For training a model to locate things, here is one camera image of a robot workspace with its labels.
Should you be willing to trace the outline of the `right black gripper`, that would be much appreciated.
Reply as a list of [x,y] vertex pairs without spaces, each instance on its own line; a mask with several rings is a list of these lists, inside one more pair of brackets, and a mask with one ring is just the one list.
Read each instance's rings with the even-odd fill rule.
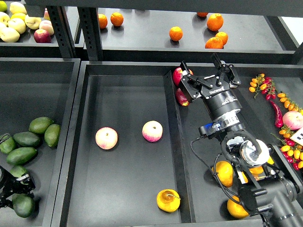
[[183,77],[179,88],[188,102],[202,98],[210,118],[217,120],[226,113],[238,113],[241,110],[242,106],[231,89],[239,86],[241,80],[234,65],[220,60],[217,53],[213,53],[211,59],[217,69],[217,74],[215,78],[206,80],[192,75],[185,61],[182,61],[180,67]]

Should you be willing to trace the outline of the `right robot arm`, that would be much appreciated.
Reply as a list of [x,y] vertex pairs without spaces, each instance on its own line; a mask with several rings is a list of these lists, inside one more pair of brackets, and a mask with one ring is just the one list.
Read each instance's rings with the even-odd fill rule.
[[277,146],[265,144],[245,129],[237,116],[242,106],[233,92],[241,80],[233,65],[216,53],[211,58],[217,72],[208,77],[192,75],[182,61],[179,88],[187,101],[203,100],[211,122],[199,128],[200,138],[220,142],[221,155],[238,178],[237,193],[225,186],[223,192],[250,216],[260,215],[265,227],[302,226],[303,219],[293,205],[303,191],[302,180]]

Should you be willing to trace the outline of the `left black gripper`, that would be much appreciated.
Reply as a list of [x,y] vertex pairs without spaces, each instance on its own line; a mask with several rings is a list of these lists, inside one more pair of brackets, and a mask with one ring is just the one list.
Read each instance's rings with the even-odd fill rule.
[[30,173],[24,173],[21,177],[14,179],[9,171],[0,167],[0,208],[13,209],[12,201],[7,199],[12,194],[24,194],[34,198],[35,188],[36,185]]

